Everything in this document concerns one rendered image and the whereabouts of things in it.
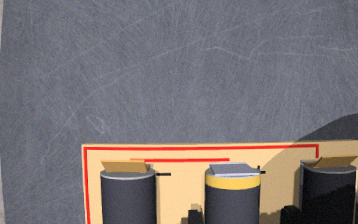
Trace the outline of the black cylinder with yellow band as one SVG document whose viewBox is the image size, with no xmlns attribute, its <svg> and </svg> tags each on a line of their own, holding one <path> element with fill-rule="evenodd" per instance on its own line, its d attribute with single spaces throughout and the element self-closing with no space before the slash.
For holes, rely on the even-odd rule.
<svg viewBox="0 0 358 224">
<path fill-rule="evenodd" d="M 205 224 L 259 224 L 261 171 L 253 169 L 259 175 L 215 176 L 205 170 Z"/>
<path fill-rule="evenodd" d="M 302 212 L 317 224 L 353 224 L 357 167 L 304 165 Z"/>
<path fill-rule="evenodd" d="M 157 224 L 156 171 L 100 171 L 102 224 Z"/>
</svg>

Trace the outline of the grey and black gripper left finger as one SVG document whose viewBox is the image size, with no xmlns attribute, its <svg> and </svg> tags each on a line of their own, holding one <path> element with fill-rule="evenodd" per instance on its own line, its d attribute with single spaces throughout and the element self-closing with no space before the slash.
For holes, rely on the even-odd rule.
<svg viewBox="0 0 358 224">
<path fill-rule="evenodd" d="M 188 224 L 204 224 L 202 212 L 198 212 L 198 209 L 188 210 Z"/>
</svg>

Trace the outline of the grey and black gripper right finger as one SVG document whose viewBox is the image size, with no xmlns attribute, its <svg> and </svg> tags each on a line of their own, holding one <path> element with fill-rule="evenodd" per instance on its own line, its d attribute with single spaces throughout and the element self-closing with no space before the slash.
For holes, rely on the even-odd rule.
<svg viewBox="0 0 358 224">
<path fill-rule="evenodd" d="M 295 205 L 284 206 L 281 209 L 280 224 L 316 224 Z"/>
</svg>

